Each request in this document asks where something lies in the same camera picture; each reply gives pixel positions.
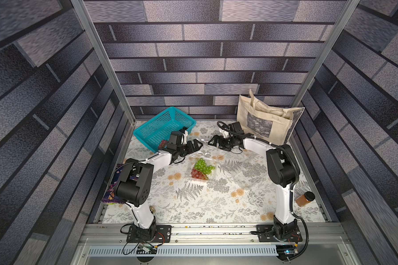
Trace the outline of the green grape bunch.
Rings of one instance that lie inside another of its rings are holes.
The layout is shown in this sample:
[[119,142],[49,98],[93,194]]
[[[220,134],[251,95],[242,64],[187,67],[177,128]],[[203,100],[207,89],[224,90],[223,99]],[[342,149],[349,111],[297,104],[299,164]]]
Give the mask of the green grape bunch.
[[212,172],[216,169],[214,165],[211,164],[207,164],[206,161],[204,159],[199,159],[194,167],[195,169],[201,171],[202,173],[208,175],[208,174],[212,174]]

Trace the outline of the clear clamshell container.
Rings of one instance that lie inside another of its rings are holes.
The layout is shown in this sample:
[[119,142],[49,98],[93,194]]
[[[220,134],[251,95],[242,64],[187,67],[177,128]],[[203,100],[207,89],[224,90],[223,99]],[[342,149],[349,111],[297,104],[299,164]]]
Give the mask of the clear clamshell container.
[[247,191],[273,185],[267,166],[259,162],[233,161],[228,180],[234,186]]
[[216,156],[198,152],[187,155],[186,176],[196,181],[215,181],[218,178],[222,162]]

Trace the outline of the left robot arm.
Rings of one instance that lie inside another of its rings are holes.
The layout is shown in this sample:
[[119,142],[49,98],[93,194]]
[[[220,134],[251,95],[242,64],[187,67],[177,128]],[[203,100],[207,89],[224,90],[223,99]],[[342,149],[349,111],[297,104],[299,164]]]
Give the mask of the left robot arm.
[[187,140],[187,130],[181,129],[170,134],[169,142],[163,149],[145,160],[128,159],[121,167],[113,193],[117,199],[128,205],[134,215],[134,224],[128,232],[129,239],[150,241],[157,234],[156,217],[150,210],[147,199],[151,190],[153,174],[162,168],[175,164],[203,147],[198,139]]

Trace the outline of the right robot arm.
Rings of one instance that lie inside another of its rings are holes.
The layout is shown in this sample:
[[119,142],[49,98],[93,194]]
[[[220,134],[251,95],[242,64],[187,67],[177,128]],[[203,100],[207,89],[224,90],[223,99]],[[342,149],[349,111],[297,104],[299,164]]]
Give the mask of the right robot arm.
[[276,211],[273,217],[274,225],[270,232],[278,241],[292,239],[295,243],[301,241],[297,221],[304,219],[294,212],[294,189],[300,180],[300,168],[290,145],[272,144],[251,133],[245,133],[240,122],[226,124],[217,122],[221,135],[215,135],[209,145],[224,151],[234,147],[255,152],[266,158],[268,175],[276,185]]

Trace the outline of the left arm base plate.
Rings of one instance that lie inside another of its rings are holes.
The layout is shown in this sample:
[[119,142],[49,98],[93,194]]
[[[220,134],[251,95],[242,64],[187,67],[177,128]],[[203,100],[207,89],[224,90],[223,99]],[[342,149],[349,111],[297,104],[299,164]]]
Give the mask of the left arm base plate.
[[149,229],[141,229],[131,225],[126,233],[127,243],[153,242],[158,244],[169,243],[171,240],[171,225],[152,225]]

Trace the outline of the red grape bunch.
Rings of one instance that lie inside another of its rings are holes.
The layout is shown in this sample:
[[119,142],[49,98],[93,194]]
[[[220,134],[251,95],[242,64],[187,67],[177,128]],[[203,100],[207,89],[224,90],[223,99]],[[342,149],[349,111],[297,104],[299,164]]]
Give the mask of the red grape bunch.
[[160,142],[160,144],[158,145],[158,149],[159,149],[159,150],[165,149],[166,146],[167,146],[167,144],[168,144],[168,140],[162,140],[162,141]]
[[201,171],[199,171],[195,168],[192,169],[192,171],[191,171],[191,177],[198,179],[198,180],[208,180],[209,179],[206,174],[202,173]]

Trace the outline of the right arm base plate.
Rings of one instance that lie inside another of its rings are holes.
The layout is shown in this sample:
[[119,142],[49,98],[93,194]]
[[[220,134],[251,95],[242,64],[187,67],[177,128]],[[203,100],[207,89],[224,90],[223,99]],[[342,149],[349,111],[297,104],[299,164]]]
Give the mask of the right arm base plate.
[[262,224],[256,226],[259,242],[303,242],[302,232],[297,225],[288,226],[286,230],[273,228],[273,224]]

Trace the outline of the teal plastic basket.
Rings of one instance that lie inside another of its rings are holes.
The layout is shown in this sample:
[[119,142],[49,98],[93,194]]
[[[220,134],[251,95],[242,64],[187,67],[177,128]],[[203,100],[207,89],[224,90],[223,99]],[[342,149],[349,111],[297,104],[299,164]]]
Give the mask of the teal plastic basket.
[[169,140],[172,131],[186,128],[191,133],[195,125],[196,120],[188,114],[169,107],[135,129],[134,136],[147,149],[156,152],[162,140]]

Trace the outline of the clear clamshell container front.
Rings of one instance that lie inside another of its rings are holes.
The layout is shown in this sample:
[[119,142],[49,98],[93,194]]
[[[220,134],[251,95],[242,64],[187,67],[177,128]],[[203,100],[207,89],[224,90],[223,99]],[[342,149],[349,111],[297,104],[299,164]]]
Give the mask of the clear clamshell container front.
[[186,176],[196,181],[215,181],[218,178],[222,162],[216,156],[198,152],[187,155]]

